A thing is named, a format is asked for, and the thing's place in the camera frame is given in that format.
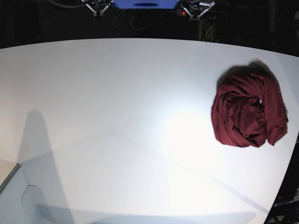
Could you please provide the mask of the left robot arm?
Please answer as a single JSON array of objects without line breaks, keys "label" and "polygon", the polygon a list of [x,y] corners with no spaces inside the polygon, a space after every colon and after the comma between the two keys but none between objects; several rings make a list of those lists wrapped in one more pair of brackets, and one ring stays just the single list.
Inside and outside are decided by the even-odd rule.
[{"label": "left robot arm", "polygon": [[199,21],[214,5],[214,0],[179,0],[182,14],[188,15],[190,20]]}]

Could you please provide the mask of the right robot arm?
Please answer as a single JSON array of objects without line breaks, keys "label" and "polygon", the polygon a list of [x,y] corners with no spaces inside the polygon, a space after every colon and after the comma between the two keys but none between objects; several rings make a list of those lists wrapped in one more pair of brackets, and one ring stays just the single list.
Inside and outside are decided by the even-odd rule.
[{"label": "right robot arm", "polygon": [[94,18],[102,18],[105,16],[111,7],[113,6],[113,0],[83,0],[83,3],[86,3],[86,7],[93,13]]}]

